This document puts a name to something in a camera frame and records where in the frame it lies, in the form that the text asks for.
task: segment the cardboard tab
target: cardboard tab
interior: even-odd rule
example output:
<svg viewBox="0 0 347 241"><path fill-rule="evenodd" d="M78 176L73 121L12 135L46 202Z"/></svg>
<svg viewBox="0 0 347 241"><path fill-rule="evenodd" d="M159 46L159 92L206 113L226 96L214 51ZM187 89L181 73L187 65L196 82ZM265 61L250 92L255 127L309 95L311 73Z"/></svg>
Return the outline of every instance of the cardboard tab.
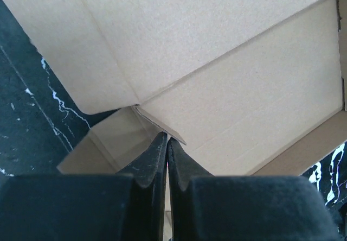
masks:
<svg viewBox="0 0 347 241"><path fill-rule="evenodd" d="M133 106L132 107L133 110L138 113L141 117L143 117L144 119L146 119L147 121L149 121L150 123L152 123L153 125L155 125L156 127L160 128L161 130L165 131L168 135L170 135L172 138L178 140L179 142L181 142L182 144L186 145L187 143L185 142L185 140L181 137L181 135L179 135L179 133L177 131L175 131L174 129L170 128L169 126L167 126L166 124L162 123L161 121L159 121L156 117L154 117L153 115L151 115L150 113L146 112L145 110L143 110L141 107L139 106Z"/></svg>

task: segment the cardboard box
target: cardboard box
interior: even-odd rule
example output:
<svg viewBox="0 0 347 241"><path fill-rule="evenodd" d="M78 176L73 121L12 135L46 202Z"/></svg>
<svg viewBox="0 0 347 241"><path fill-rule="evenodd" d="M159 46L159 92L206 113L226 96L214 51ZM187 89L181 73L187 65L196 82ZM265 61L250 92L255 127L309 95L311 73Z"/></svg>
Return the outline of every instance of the cardboard box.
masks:
<svg viewBox="0 0 347 241"><path fill-rule="evenodd" d="M216 175L302 173L347 139L336 0L4 1L83 111L133 106L64 173L117 172L154 124Z"/></svg>

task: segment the open cardboard box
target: open cardboard box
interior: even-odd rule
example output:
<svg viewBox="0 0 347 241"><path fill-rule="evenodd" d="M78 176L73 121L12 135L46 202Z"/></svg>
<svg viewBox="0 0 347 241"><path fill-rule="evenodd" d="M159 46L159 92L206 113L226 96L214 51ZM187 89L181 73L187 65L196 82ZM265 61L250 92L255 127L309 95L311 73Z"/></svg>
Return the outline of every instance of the open cardboard box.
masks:
<svg viewBox="0 0 347 241"><path fill-rule="evenodd" d="M347 139L347 0L340 32L336 0L4 1L82 111L123 107L63 173L117 172L159 130L216 175L299 175Z"/></svg>

